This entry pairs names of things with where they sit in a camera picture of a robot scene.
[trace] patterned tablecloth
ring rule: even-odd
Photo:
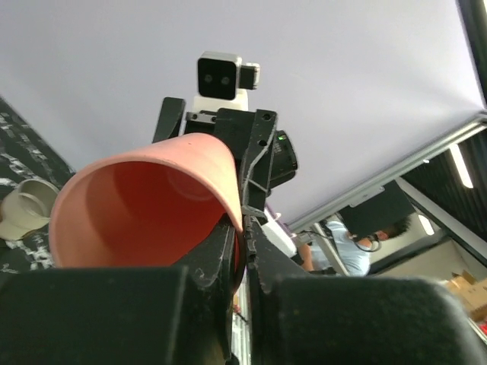
[[[0,201],[25,179],[61,188],[74,171],[0,98]],[[0,285],[9,275],[51,268],[47,227],[25,240],[0,240]]]

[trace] white backdrop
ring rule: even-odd
[[[75,169],[150,142],[205,50],[262,66],[301,168],[292,221],[483,109],[453,0],[0,0],[0,94]]]

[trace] beige cup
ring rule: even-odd
[[[0,205],[0,238],[21,240],[48,224],[58,193],[53,184],[44,180],[21,182]]]

